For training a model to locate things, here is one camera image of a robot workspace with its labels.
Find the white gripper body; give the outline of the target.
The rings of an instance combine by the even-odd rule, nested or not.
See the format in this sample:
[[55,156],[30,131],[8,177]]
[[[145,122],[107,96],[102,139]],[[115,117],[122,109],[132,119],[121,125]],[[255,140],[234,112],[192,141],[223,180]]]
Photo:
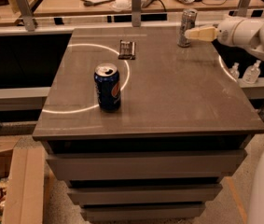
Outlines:
[[240,47],[245,45],[243,31],[239,29],[243,17],[227,17],[217,26],[217,40],[220,44],[229,47]]

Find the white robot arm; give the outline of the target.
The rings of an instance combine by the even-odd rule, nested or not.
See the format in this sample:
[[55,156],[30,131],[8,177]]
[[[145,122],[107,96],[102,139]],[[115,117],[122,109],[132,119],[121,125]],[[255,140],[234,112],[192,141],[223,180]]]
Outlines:
[[[187,29],[187,39],[213,41],[242,48],[264,62],[264,19],[228,17],[214,26]],[[252,185],[247,224],[264,224],[264,152],[262,153]]]

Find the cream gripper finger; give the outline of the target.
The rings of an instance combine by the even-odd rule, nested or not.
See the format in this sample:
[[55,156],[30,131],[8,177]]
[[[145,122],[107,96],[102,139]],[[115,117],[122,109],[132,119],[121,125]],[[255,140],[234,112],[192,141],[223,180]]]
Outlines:
[[185,31],[185,37],[191,40],[211,42],[217,38],[217,29],[213,26],[191,28]]

